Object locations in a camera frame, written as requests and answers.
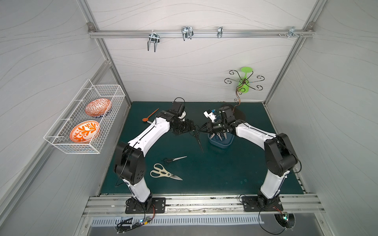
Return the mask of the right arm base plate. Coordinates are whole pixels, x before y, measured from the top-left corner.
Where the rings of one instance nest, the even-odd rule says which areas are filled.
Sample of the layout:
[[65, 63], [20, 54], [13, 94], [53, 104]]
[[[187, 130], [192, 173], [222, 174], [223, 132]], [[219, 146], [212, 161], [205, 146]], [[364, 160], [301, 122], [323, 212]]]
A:
[[239, 200], [242, 203], [244, 212], [284, 211], [279, 196], [276, 196], [273, 199], [267, 199], [264, 195], [243, 195]]

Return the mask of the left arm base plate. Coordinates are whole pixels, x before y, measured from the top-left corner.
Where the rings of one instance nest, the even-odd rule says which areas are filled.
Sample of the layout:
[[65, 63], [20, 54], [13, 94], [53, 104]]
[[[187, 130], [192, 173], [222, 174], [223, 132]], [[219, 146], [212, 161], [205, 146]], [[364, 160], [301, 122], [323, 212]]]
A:
[[135, 198], [126, 201], [125, 214], [165, 213], [166, 198], [152, 197], [141, 203]]

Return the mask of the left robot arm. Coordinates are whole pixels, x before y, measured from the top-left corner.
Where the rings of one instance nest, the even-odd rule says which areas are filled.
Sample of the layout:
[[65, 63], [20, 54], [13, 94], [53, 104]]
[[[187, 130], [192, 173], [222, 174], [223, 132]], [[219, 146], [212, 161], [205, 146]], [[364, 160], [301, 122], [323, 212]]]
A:
[[192, 120], [184, 115], [161, 111], [152, 123], [136, 138], [128, 143], [120, 142], [115, 151], [114, 172], [125, 183], [132, 198], [141, 204], [149, 204], [152, 194], [147, 187], [144, 176], [146, 174], [145, 157], [150, 148], [165, 133], [172, 131], [177, 134], [195, 131]]

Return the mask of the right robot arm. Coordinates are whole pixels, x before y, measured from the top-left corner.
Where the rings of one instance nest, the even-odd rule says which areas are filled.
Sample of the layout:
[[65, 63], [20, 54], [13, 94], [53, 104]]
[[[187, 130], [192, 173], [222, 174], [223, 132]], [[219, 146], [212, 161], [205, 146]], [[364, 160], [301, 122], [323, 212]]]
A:
[[208, 134], [229, 132], [262, 148], [268, 171], [258, 192], [257, 204], [260, 209], [263, 209], [273, 205], [278, 200], [284, 180], [299, 162], [286, 134], [270, 133], [243, 120], [236, 120], [231, 123], [208, 121], [200, 130]]

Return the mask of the large black handled scissors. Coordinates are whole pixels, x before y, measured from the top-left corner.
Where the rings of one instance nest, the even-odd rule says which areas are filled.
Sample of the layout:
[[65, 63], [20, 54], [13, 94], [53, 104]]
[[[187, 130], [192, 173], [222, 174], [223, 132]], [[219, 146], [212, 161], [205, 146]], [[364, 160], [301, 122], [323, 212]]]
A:
[[200, 131], [197, 131], [197, 130], [193, 131], [193, 136], [195, 137], [195, 139], [196, 139], [196, 141], [197, 141], [197, 143], [198, 143], [198, 145], [200, 147], [201, 152], [204, 153], [204, 150], [203, 150], [203, 147], [202, 147], [199, 135], [200, 135]]

